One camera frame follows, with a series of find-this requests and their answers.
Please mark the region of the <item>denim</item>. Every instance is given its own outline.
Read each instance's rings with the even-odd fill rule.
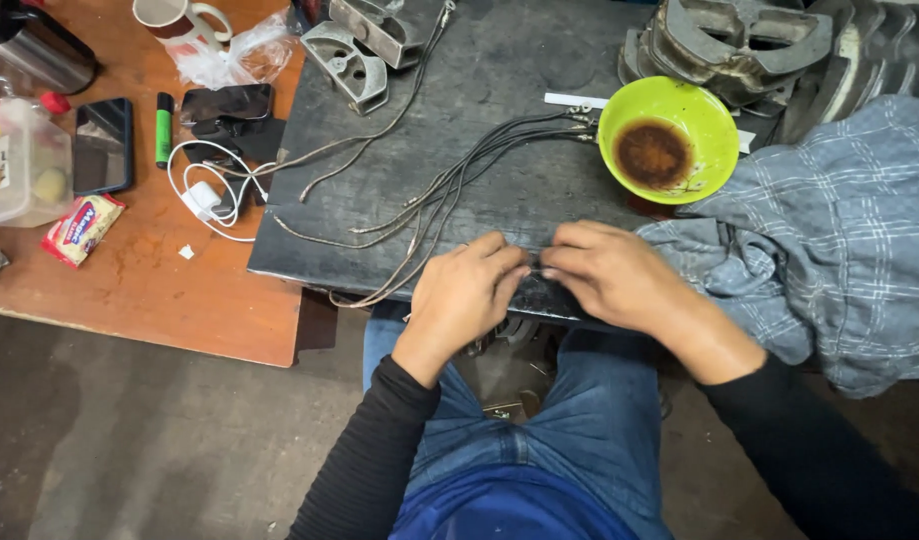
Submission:
[[[363,391],[405,328],[409,304],[373,308],[363,346]],[[553,472],[592,495],[640,538],[671,538],[661,517],[660,405],[655,342],[633,331],[570,330],[556,380],[523,425],[487,418],[449,363],[442,398],[426,423],[406,494],[477,465],[522,464]]]

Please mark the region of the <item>left hand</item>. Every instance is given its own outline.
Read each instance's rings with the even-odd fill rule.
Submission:
[[[427,388],[470,341],[506,316],[528,253],[493,230],[426,263],[412,293],[412,314],[396,342],[393,360]]]

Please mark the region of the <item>black phone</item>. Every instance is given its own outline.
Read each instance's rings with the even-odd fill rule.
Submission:
[[[124,97],[76,109],[72,191],[94,195],[133,184],[133,104]]]
[[[183,96],[179,123],[192,126],[215,117],[264,120],[272,113],[272,84],[226,86],[219,90],[194,88]]]

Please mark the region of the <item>bowl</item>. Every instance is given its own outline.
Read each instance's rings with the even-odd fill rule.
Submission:
[[[626,189],[677,205],[708,197],[733,174],[740,136],[705,88],[669,77],[634,80],[599,117],[599,153]]]

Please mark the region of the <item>mug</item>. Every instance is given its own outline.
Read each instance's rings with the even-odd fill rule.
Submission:
[[[226,27],[220,32],[201,16],[209,14]],[[189,0],[135,0],[133,15],[165,45],[170,55],[192,55],[195,47],[190,43],[201,42],[213,50],[221,51],[222,43],[233,37],[233,26],[225,14],[208,4],[192,3]]]

